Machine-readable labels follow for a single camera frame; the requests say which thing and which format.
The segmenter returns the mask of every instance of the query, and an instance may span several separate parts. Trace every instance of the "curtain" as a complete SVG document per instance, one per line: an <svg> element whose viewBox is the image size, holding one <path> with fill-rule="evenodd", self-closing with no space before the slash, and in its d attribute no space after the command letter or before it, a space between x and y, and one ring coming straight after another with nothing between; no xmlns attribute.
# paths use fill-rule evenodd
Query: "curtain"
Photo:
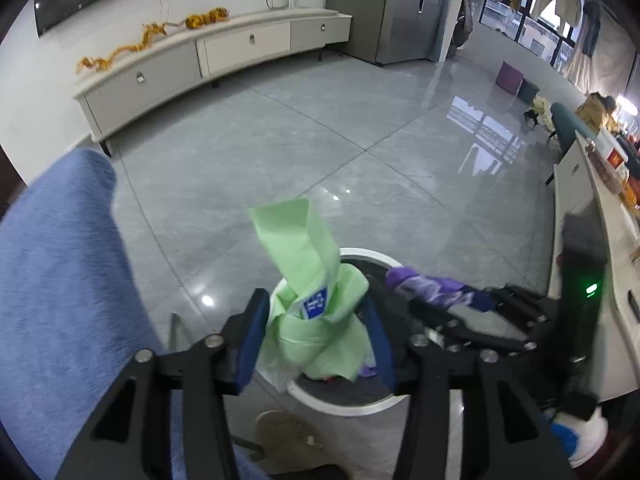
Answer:
<svg viewBox="0 0 640 480"><path fill-rule="evenodd" d="M598 44L589 57L582 53L582 44L588 30L588 19L582 17L582 28L566 68L564 76L584 94L600 94L617 97L624 94L629 74L636 56L636 48L613 17L602 9Z"/></svg>

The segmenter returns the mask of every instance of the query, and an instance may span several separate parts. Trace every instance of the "purple stool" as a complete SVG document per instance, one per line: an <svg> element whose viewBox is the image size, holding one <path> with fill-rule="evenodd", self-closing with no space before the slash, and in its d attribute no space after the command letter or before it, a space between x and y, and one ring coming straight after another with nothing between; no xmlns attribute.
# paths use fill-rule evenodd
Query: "purple stool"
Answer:
<svg viewBox="0 0 640 480"><path fill-rule="evenodd" d="M502 62L498 77L495 78L495 83L510 94L516 95L523 78L524 74L522 72L516 70L509 63Z"/></svg>

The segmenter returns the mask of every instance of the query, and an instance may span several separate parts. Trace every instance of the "window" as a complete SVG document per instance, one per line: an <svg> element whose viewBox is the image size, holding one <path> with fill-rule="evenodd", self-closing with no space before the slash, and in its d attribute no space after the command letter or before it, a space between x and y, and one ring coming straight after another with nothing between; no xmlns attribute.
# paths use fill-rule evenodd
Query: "window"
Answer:
<svg viewBox="0 0 640 480"><path fill-rule="evenodd" d="M511 9L511 1L486 0L480 23L517 41L561 72L574 50L580 25L573 28L565 23L560 30L562 20L556 16L555 0L542 10L537 20L531 17L537 0L521 0L517 10Z"/></svg>

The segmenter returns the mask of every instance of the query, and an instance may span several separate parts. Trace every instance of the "green plastic bag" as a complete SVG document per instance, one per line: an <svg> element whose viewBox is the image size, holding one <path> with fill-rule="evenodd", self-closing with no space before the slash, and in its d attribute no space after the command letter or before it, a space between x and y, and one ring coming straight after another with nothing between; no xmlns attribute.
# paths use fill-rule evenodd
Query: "green plastic bag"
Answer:
<svg viewBox="0 0 640 480"><path fill-rule="evenodd" d="M271 311L256 369L279 391L303 372L311 379L355 380L372 355L354 311L369 282L350 264L308 199L251 209L262 246L286 282Z"/></svg>

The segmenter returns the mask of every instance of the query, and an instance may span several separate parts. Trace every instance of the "orange garland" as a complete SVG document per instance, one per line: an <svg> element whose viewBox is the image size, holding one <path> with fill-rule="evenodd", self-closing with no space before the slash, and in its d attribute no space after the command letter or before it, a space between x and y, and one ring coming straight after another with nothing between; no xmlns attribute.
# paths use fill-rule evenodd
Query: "orange garland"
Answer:
<svg viewBox="0 0 640 480"><path fill-rule="evenodd" d="M113 65L113 59L118 54L122 52L140 52L141 50L146 50L151 47L153 38L155 36L166 36L165 27L167 26L181 27L184 24L186 28L190 29L201 28L205 25L209 25L210 23L226 21L228 17L228 10L226 10L224 7L216 7L215 9L211 9L207 14L191 14L187 16L182 23L164 22L161 25L155 22L147 23L146 25L142 26L143 33L142 41L140 43L119 46L111 53L111 55L107 59L104 59L102 57L97 57L95 59L83 57L80 61L78 61L78 63L76 63L76 73L80 73L82 67L95 68L96 72L104 72L105 70L110 69Z"/></svg>

